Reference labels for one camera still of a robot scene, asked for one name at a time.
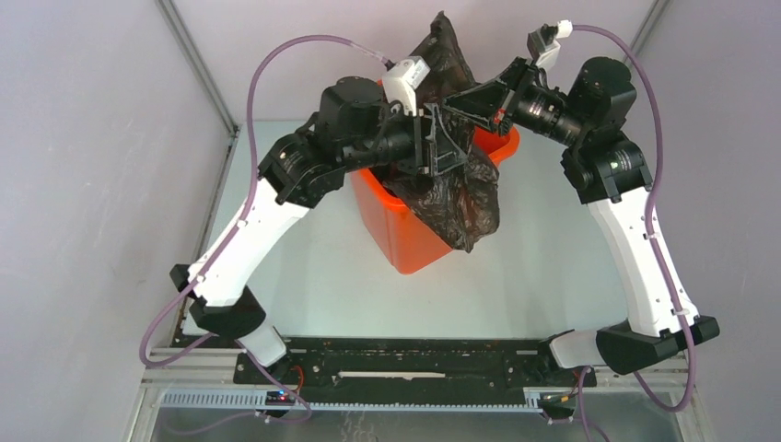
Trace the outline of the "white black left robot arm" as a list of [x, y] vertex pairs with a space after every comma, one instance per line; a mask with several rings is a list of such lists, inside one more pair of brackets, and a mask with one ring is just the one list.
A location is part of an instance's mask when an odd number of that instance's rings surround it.
[[393, 166], [439, 177], [465, 162], [471, 140], [471, 128], [449, 122], [437, 103], [419, 102], [413, 86], [349, 76], [327, 87], [308, 123], [258, 159], [247, 197], [211, 247], [171, 269], [196, 325], [238, 342], [267, 382], [287, 379], [287, 346], [248, 286], [258, 265], [349, 173]]

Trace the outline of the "black plastic trash bag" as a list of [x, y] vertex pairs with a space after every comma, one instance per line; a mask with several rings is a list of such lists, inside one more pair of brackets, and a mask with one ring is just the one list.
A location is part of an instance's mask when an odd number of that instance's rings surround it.
[[[439, 104], [446, 96], [477, 85], [456, 31], [442, 11], [412, 55], [422, 57], [431, 69], [417, 89], [421, 103]], [[445, 111], [442, 119], [448, 134], [466, 151], [464, 164], [436, 177], [409, 175], [394, 166], [372, 172], [382, 187], [399, 197], [450, 248], [469, 253], [477, 241], [499, 227], [499, 171], [473, 141], [473, 124]]]

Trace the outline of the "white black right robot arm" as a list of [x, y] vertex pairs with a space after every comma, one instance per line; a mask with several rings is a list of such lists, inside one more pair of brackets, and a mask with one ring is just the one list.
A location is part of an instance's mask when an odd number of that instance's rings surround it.
[[686, 295], [673, 266], [659, 265], [669, 252], [655, 212], [647, 209], [651, 172], [623, 132], [635, 98], [630, 70], [612, 58], [587, 60], [568, 92], [548, 88], [540, 68], [517, 58], [499, 76], [442, 102], [447, 112], [490, 133], [519, 125], [561, 144], [565, 176], [609, 244], [627, 317], [543, 341], [535, 370], [549, 385], [581, 366], [632, 374], [720, 334], [717, 320], [701, 314]]

